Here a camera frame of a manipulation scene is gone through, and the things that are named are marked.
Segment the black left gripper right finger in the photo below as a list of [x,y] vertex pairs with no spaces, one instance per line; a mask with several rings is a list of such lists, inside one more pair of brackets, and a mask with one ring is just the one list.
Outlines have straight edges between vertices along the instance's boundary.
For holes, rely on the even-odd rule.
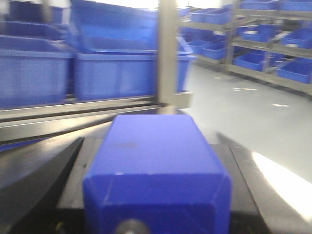
[[212,147],[233,178],[230,233],[310,234],[312,184],[222,133]]

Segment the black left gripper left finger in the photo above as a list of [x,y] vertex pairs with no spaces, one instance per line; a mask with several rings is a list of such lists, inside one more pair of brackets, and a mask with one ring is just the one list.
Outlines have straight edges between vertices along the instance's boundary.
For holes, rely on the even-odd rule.
[[1,233],[85,233],[82,180],[101,142],[49,139],[1,152]]

